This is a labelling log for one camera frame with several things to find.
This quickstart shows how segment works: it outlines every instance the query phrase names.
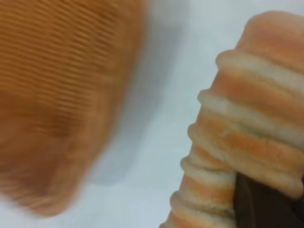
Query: bread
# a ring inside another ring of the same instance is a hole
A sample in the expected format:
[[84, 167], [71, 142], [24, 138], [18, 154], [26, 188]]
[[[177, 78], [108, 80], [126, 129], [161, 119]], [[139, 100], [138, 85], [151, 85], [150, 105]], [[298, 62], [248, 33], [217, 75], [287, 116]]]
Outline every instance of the bread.
[[296, 199], [304, 189], [304, 18], [253, 17], [201, 91], [185, 175], [162, 228], [233, 228], [240, 172]]
[[143, 38], [143, 0], [0, 4], [0, 191], [45, 216], [105, 147]]

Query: white surface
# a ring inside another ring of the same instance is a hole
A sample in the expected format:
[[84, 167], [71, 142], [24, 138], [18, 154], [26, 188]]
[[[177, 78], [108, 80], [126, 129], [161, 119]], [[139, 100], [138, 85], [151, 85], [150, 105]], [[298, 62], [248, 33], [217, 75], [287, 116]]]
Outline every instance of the white surface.
[[233, 48], [245, 22], [266, 10], [304, 15], [304, 0], [151, 0], [148, 37], [116, 137], [88, 177], [78, 201], [55, 218], [0, 203], [4, 228], [157, 228], [178, 189], [187, 128], [197, 94], [217, 72], [215, 58]]

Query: blurry bread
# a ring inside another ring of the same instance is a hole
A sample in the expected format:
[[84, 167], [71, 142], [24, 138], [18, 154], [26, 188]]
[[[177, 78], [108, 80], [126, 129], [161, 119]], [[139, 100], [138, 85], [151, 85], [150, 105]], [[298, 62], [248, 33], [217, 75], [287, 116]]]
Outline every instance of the blurry bread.
[[105, 147], [143, 35], [143, 0], [0, 3], [0, 190], [65, 209]]
[[217, 58], [189, 128], [185, 175], [162, 228], [233, 228], [235, 172], [291, 197], [303, 194], [304, 18], [253, 17], [234, 50]]

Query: dark object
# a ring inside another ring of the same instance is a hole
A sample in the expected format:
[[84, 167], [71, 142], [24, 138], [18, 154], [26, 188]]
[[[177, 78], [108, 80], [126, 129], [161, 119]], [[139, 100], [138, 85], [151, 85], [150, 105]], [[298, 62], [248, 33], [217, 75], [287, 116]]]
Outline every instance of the dark object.
[[234, 198], [238, 228], [304, 228], [302, 200], [295, 203], [281, 193], [238, 174]]

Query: orange bread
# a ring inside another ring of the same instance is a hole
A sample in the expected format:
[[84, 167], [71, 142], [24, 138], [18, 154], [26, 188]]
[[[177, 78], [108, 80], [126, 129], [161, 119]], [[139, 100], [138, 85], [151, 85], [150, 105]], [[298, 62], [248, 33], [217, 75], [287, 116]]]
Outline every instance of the orange bread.
[[304, 18], [253, 17], [234, 50], [217, 58], [218, 74], [195, 124], [180, 190], [162, 228], [235, 228], [236, 172], [283, 194], [303, 194]]

